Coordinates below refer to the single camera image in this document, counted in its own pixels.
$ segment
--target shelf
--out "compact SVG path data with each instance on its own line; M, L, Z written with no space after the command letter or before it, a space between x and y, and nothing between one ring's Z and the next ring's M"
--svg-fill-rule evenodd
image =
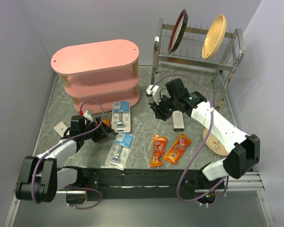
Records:
M68 77L71 84L65 87L68 95L74 98L87 98L98 95L133 89L139 83L139 76L133 75L133 68L126 67L80 76Z
M124 39L68 46L51 59L53 70L61 76L82 75L130 66L138 60L136 44Z
M77 105L74 105L76 110L79 111L81 105L87 101L87 100L96 100L98 102L101 103L101 105L103 106L104 112L109 112L112 111L113 109L113 102L117 102L117 101L127 101L130 102L131 106L134 106L137 104L137 102L139 101L139 92L135 91L137 90L138 86L132 90L129 91L125 91L125 92L121 92L121 93L116 93L113 96L112 95L104 95L104 96L98 96L98 97L94 97L94 98L87 98L87 99L81 99L79 100L80 103ZM98 114L101 113L101 109L100 107L96 104L96 103L86 103L82 110L83 112L87 111L88 109L91 109L93 114Z

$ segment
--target white wall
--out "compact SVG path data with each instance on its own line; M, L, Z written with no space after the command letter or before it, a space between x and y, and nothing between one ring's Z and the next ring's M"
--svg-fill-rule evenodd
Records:
M224 14L228 29L245 30L261 0L18 0L49 56L76 44L128 39L140 49L139 64L152 65L160 17L176 22L182 9L192 26L210 26Z
M257 168L284 227L284 0L262 0L244 39L246 55L228 94L238 126L261 139Z
M53 83L50 60L15 0L0 0L0 226L22 159L33 154Z

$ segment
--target metal dish rack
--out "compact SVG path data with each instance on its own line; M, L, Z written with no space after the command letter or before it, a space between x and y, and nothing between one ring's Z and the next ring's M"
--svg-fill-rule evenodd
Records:
M203 59L202 48L208 27L203 29L202 26L187 26L178 49L169 54L168 45L174 27L168 23L164 24L162 18L159 19L153 51L151 84L155 82L159 66L213 76L213 82L222 71L228 71L221 97L217 104L214 104L215 108L219 109L225 99L229 82L245 52L242 29L237 28L233 33L231 30L226 32L218 52L209 59Z

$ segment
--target yellow plate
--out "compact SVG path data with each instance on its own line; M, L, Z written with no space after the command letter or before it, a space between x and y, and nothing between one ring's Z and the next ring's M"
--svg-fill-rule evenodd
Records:
M208 129L204 129L203 131L203 139L205 138L206 134L208 132ZM210 150L212 150L214 153L222 156L228 156L228 152L226 151L225 147L223 144L221 144L220 141L213 135L209 134L208 139L206 140L206 145Z
M220 14L210 26L202 49L204 59L211 58L218 51L226 32L226 18Z

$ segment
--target white card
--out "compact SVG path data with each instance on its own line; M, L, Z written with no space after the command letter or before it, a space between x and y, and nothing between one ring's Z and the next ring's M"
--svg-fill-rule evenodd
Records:
M60 122L59 124L57 124L53 129L55 129L55 131L61 136L63 137L64 132L67 130L67 126L63 123Z

